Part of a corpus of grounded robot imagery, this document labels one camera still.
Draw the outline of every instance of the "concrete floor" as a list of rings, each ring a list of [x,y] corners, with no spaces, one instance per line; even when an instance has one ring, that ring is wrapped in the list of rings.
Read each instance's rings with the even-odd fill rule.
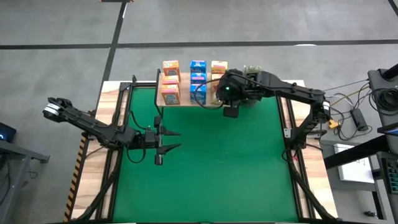
[[[119,9],[119,3],[96,0],[0,0],[0,45],[108,44]],[[137,0],[127,5],[119,43],[398,39],[397,28],[387,0]],[[16,144],[51,155],[47,165],[32,164],[39,177],[21,192],[15,223],[62,220],[81,131],[46,120],[41,111],[49,96],[92,110],[108,52],[0,50],[0,122],[18,130]],[[398,45],[118,49],[109,79],[130,80],[134,74],[154,80],[165,59],[180,60],[182,70],[192,59],[227,60],[230,67],[260,65],[282,79],[326,89],[365,79],[370,69],[389,68],[397,55]],[[338,91],[350,93],[361,85]],[[366,101],[361,108],[369,125],[381,125]],[[345,130],[353,129],[349,121]],[[373,131],[353,141],[375,136]],[[325,139],[337,138],[328,133]],[[333,190],[340,218],[375,222],[361,214],[374,210],[367,193]]]

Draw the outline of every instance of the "carton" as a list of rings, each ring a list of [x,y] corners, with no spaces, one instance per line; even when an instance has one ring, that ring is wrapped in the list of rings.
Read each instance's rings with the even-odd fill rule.
[[[211,72],[217,74],[224,74],[228,70],[228,62],[211,61]]]
[[[207,81],[207,73],[191,73],[191,84],[202,84]]]
[[[190,98],[191,98],[191,104],[197,104],[197,102],[195,101],[195,90],[197,89],[199,85],[197,84],[191,84],[190,86]],[[202,85],[198,91],[197,91],[197,100],[199,101],[199,103],[201,105],[205,105],[206,104],[206,85]]]
[[[162,78],[162,84],[163,85],[179,85],[180,79],[179,79],[178,75],[169,75],[169,76],[164,75]]]
[[[166,105],[180,104],[180,88],[178,85],[162,85],[160,93]]]
[[[163,61],[163,72],[166,76],[178,75],[179,79],[181,79],[178,60]]]
[[[190,64],[191,73],[206,73],[206,61],[192,60]]]
[[[221,78],[224,74],[211,74],[211,80],[217,79],[217,78]],[[217,86],[219,84],[220,81],[214,81],[211,82],[211,92],[215,93],[217,91]]]

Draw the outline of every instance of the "white paper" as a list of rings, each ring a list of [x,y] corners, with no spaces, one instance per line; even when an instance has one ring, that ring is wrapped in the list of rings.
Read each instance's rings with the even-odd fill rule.
[[[335,144],[335,153],[342,152],[354,146]],[[360,159],[338,167],[340,180],[356,181],[374,184],[369,158]]]

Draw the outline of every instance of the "green tablecloth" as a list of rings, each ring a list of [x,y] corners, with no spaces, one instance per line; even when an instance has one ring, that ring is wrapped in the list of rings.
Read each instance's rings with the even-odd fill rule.
[[[131,108],[141,126],[153,126],[155,90],[133,92]],[[154,164],[147,150],[140,164],[123,155],[114,222],[293,222],[292,185],[275,98],[241,108],[239,118],[197,107],[164,109],[164,125],[182,143]],[[131,151],[138,160],[142,151]]]

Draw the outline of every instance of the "caution stripe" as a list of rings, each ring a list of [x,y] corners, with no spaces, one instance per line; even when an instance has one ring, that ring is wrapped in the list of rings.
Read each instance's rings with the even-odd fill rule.
[[[80,181],[81,172],[83,170],[83,155],[86,153],[88,147],[88,140],[85,137],[81,137],[79,151],[76,158],[75,169],[72,175],[72,184],[69,188],[69,195],[67,200],[67,209],[65,210],[63,221],[69,222],[72,216],[73,206],[75,205],[76,193],[78,189],[78,184]]]

